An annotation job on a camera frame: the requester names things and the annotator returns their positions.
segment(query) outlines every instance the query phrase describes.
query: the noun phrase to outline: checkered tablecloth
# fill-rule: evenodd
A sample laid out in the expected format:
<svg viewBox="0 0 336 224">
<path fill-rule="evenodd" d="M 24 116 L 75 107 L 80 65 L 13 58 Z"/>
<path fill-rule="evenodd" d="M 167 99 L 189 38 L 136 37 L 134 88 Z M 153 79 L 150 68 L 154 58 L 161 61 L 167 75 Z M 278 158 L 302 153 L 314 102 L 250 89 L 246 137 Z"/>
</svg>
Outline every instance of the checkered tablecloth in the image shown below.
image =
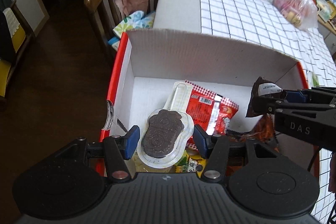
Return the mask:
<svg viewBox="0 0 336 224">
<path fill-rule="evenodd" d="M 299 60 L 321 86 L 336 86 L 336 67 L 317 28 L 302 31 L 268 0 L 201 0 L 202 33 L 270 47 Z M 320 152 L 320 196 L 312 215 L 326 223 L 335 202 L 328 192 L 330 151 Z"/>
</svg>

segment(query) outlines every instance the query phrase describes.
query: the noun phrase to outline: floral cloth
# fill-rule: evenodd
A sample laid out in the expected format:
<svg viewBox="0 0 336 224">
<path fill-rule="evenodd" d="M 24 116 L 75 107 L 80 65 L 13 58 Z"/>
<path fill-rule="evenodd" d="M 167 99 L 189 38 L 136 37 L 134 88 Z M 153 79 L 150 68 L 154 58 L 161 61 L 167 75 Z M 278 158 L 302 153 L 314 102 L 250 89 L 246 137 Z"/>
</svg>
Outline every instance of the floral cloth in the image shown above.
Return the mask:
<svg viewBox="0 0 336 224">
<path fill-rule="evenodd" d="M 136 11 L 133 14 L 125 17 L 115 28 L 113 32 L 116 37 L 112 37 L 109 40 L 109 44 L 117 51 L 119 47 L 119 42 L 121 35 L 123 32 L 132 29 L 144 29 L 144 28 L 152 28 L 155 17 L 155 11 L 149 13 L 145 16 L 143 11 Z"/>
</svg>

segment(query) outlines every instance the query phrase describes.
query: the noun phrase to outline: yellow chair cushion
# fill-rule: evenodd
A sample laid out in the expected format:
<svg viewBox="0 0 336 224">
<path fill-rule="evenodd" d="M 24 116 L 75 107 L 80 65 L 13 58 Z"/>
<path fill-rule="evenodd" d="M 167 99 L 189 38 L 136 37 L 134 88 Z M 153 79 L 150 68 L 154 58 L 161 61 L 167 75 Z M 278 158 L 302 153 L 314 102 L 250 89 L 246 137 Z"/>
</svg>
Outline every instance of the yellow chair cushion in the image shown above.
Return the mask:
<svg viewBox="0 0 336 224">
<path fill-rule="evenodd" d="M 11 69 L 11 63 L 0 60 L 0 96 L 5 97 L 6 82 L 9 70 Z"/>
<path fill-rule="evenodd" d="M 26 39 L 26 33 L 23 30 L 22 26 L 19 25 L 18 29 L 12 36 L 12 43 L 15 52 L 19 50 L 25 39 Z M 5 60 L 0 60 L 0 96 L 2 97 L 5 97 L 6 83 L 10 69 L 11 69 L 11 63 Z"/>
<path fill-rule="evenodd" d="M 26 33 L 23 30 L 22 26 L 19 25 L 18 29 L 16 30 L 15 34 L 12 37 L 12 42 L 13 42 L 15 52 L 17 52 L 18 49 L 21 47 L 25 38 L 26 38 Z"/>
</svg>

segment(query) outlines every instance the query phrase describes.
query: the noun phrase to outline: white cardboard box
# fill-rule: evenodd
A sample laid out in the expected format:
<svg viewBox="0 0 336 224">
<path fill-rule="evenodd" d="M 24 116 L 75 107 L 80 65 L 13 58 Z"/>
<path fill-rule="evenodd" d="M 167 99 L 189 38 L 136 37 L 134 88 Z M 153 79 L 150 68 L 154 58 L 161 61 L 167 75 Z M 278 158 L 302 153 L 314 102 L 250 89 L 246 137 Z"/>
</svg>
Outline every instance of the white cardboard box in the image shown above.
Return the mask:
<svg viewBox="0 0 336 224">
<path fill-rule="evenodd" d="M 236 102 L 239 111 L 230 129 L 251 130 L 258 119 L 245 115 L 259 76 L 283 89 L 307 88 L 300 63 L 270 48 L 174 30 L 129 31 L 123 34 L 115 59 L 100 138 L 125 134 L 117 119 L 127 129 L 138 125 L 143 133 L 149 114 L 164 106 L 174 82 L 186 79 Z M 278 140 L 283 155 L 307 168 L 312 145 L 284 134 Z"/>
</svg>

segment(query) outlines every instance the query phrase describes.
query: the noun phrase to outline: chair backrest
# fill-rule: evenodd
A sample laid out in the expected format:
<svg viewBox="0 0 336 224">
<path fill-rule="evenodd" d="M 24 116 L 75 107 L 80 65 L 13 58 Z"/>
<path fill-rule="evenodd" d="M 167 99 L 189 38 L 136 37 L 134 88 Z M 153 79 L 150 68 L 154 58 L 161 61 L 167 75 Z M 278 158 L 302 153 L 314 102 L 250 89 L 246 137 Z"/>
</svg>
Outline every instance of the chair backrest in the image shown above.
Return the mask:
<svg viewBox="0 0 336 224">
<path fill-rule="evenodd" d="M 120 13 L 117 12 L 114 0 L 108 0 L 110 11 L 113 18 L 113 25 L 116 26 L 122 20 Z M 154 10 L 156 9 L 158 0 L 154 0 Z M 113 65 L 115 59 L 115 50 L 108 44 L 108 41 L 114 36 L 112 24 L 105 9 L 103 0 L 84 0 L 84 5 L 88 11 L 89 19 L 93 31 L 98 39 L 105 57 L 109 64 Z"/>
</svg>

